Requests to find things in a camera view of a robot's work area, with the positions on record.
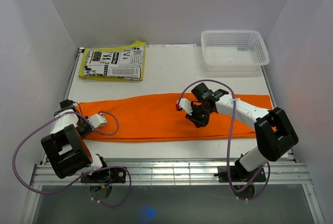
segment white cylinder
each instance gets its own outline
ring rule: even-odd
[[[251,172],[259,166],[267,163],[266,159],[259,151],[258,147],[250,150],[240,160],[240,164],[246,169],[247,172]]]

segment perforated basket bottom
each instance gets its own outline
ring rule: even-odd
[[[248,47],[207,47],[206,62],[212,66],[253,65],[260,63]]]

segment orange cloth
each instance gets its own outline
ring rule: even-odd
[[[114,114],[120,123],[119,131],[113,136],[93,132],[86,139],[106,142],[152,142],[228,137],[231,117],[212,113],[206,127],[196,128],[191,121],[185,119],[185,111],[176,111],[175,105],[179,96],[177,93],[169,93],[80,103],[83,115],[91,116],[99,111],[108,111]],[[272,108],[270,97],[266,95],[236,97],[258,107]],[[195,100],[191,93],[186,93],[184,98]],[[111,133],[116,129],[116,123],[111,116],[105,116],[108,124],[99,129]],[[233,137],[255,137],[255,133],[250,127],[235,121]]]

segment orange towel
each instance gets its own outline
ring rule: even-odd
[[[185,111],[176,111],[175,104],[180,94],[155,94],[121,100],[109,100],[80,103],[82,113],[91,116],[99,111],[113,113],[120,123],[120,129],[114,136],[104,136],[97,132],[89,134],[86,139],[106,142],[151,142],[181,141],[200,139],[227,138],[231,118],[212,113],[209,124],[196,128],[185,119]],[[184,95],[190,101],[195,100],[191,93]],[[271,100],[265,95],[236,95],[241,100],[258,107],[271,109]],[[112,117],[106,115],[108,124],[99,129],[111,133],[116,124]],[[255,137],[254,130],[235,121],[233,137]]]

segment basket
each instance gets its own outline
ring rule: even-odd
[[[270,62],[257,31],[204,31],[201,47],[206,68],[218,71],[255,71]]]

